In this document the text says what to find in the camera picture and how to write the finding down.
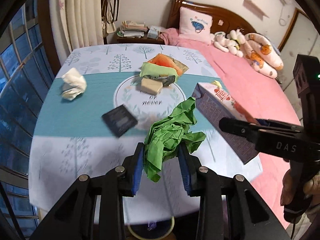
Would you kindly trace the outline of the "right hand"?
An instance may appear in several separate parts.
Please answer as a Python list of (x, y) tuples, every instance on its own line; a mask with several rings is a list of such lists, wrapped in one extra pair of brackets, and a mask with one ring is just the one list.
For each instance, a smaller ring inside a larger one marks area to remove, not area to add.
[[(305, 183), (303, 188), (305, 194), (312, 196), (312, 201), (310, 204), (311, 207), (319, 205), (319, 179), (319, 174), (315, 175), (311, 180)], [(290, 170), (287, 170), (283, 177), (283, 188), (280, 197), (280, 205), (284, 206), (290, 204), (293, 200), (294, 194), (293, 179), (291, 177)]]

